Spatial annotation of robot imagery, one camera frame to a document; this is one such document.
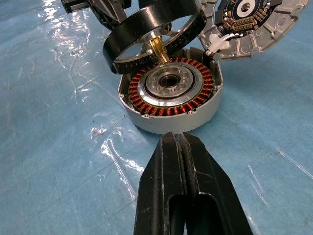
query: aluminum hub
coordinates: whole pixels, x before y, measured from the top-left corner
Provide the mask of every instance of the aluminum hub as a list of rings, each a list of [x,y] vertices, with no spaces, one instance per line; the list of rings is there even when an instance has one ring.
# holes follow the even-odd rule
[[[194,66],[171,62],[145,73],[138,83],[139,96],[147,103],[172,107],[193,99],[203,87],[203,75]]]

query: electronic component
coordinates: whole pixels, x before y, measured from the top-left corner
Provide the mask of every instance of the electronic component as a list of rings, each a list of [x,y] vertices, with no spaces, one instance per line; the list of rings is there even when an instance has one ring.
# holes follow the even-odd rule
[[[222,1],[220,7],[216,12],[215,25],[219,28],[223,35],[239,32],[249,34],[254,25],[258,28],[267,20],[272,14],[274,8],[282,3],[282,0],[236,0],[236,1]],[[231,12],[227,14],[227,22],[232,22],[233,27],[225,25],[220,17],[220,11]]]

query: copper coil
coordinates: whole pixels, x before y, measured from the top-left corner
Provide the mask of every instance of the copper coil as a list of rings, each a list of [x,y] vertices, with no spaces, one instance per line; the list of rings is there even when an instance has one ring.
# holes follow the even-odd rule
[[[207,67],[204,67],[204,69],[201,69],[200,72],[201,72],[202,74],[205,74],[205,73],[210,72],[210,70],[208,70]]]
[[[137,93],[137,90],[136,89],[129,90],[129,94],[133,94],[133,93]]]
[[[202,65],[200,62],[197,61],[197,63],[194,65],[196,68],[198,68],[200,65]]]
[[[189,109],[189,111],[194,109],[194,106],[191,103],[187,103],[186,106]]]
[[[136,101],[140,100],[140,97],[136,97],[136,98],[133,98],[133,103],[135,103]]]
[[[164,112],[165,112],[165,109],[164,108],[161,108],[158,112],[158,115],[159,116],[163,116],[164,115]]]
[[[196,107],[198,107],[200,105],[200,103],[197,100],[192,100],[191,101]]]
[[[148,107],[145,109],[145,112],[149,114],[151,110],[152,110],[152,106],[148,105]]]
[[[198,63],[198,61],[196,61],[196,60],[192,60],[191,62],[190,62],[190,64],[193,66],[195,63]]]
[[[138,85],[138,82],[139,82],[139,81],[134,81],[134,80],[133,80],[133,81],[131,81],[131,85]]]
[[[143,104],[143,101],[140,100],[140,101],[137,101],[134,105],[135,105],[136,107],[139,107],[139,106],[142,105],[142,104]]]
[[[168,108],[168,109],[166,110],[166,115],[167,115],[167,116],[172,115],[172,110],[171,110],[171,108]]]
[[[204,87],[204,88],[203,88],[203,91],[204,91],[204,92],[211,92],[211,91],[212,91],[212,88],[213,88],[213,86],[212,86],[211,88]]]
[[[204,87],[213,87],[213,83],[204,81]]]
[[[205,98],[203,98],[201,96],[197,96],[197,99],[200,100],[202,103],[206,100]]]
[[[201,92],[199,95],[202,95],[204,97],[208,97],[210,95],[210,93],[207,92]]]
[[[183,105],[181,105],[180,111],[181,111],[182,113],[186,113],[186,112],[187,112],[185,106],[183,106]]]
[[[129,95],[130,98],[135,98],[135,97],[137,97],[137,96],[138,96],[138,93],[130,94],[130,95]]]
[[[179,110],[178,110],[177,107],[174,107],[174,114],[175,114],[175,115],[179,114]]]
[[[205,74],[203,74],[203,77],[204,78],[209,78],[209,77],[212,77],[212,74],[211,73],[205,73]]]
[[[199,71],[203,70],[203,69],[206,69],[206,66],[205,65],[201,65],[197,68]]]
[[[145,111],[145,109],[146,109],[147,107],[148,107],[148,104],[143,103],[143,104],[139,107],[139,109],[142,110],[142,111]]]
[[[156,116],[157,115],[157,107],[154,107],[151,111],[151,115]]]
[[[204,82],[213,83],[213,79],[205,77]]]

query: black plastic part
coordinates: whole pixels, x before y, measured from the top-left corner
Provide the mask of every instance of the black plastic part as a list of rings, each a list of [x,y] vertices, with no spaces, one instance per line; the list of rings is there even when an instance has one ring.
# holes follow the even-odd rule
[[[168,133],[158,142],[140,178],[134,235],[170,235],[170,199],[184,195],[180,164],[179,147]]]
[[[151,4],[154,4],[158,1],[162,1],[162,0],[138,0],[139,9],[149,6]]]
[[[197,192],[195,198],[202,197],[196,199],[199,206],[193,208],[192,219],[186,222],[191,230],[188,232],[191,235],[253,235],[230,178],[206,151],[201,140],[181,133],[178,141],[184,162],[190,159],[188,169],[194,179],[193,187]],[[204,215],[200,217],[204,220],[203,223],[200,223],[199,215]]]
[[[132,6],[132,0],[119,0],[119,3],[122,5],[123,9],[127,9]]]
[[[185,16],[194,16],[195,19],[180,36],[165,45],[168,55],[190,43],[204,28],[206,17],[199,4],[190,0],[157,1],[129,16],[115,28],[103,45],[103,55],[112,72],[131,73],[156,63],[157,58],[153,54],[127,62],[117,61],[116,58],[142,36]]]
[[[280,5],[282,3],[283,3],[283,0],[271,0],[270,1],[270,6],[273,7],[273,6]]]
[[[217,8],[217,10],[214,13],[214,24],[220,24],[223,21],[223,11],[226,8],[226,6],[228,5],[230,0],[221,0],[221,3],[219,5],[219,7]]]
[[[66,13],[68,14],[74,11],[79,11],[79,10],[88,8],[86,0],[61,0],[61,2]]]
[[[134,235],[253,235],[235,189],[192,135],[164,135],[139,183]]]

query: clear plastic sheet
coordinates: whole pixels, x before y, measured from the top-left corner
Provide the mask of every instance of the clear plastic sheet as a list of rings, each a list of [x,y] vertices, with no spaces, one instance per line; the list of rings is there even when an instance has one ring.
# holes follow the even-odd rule
[[[309,4],[268,52],[222,63],[221,107],[191,132],[256,235],[313,231],[312,15]],[[159,136],[119,102],[101,52],[109,31],[59,0],[2,0],[0,23],[0,234],[131,235]]]

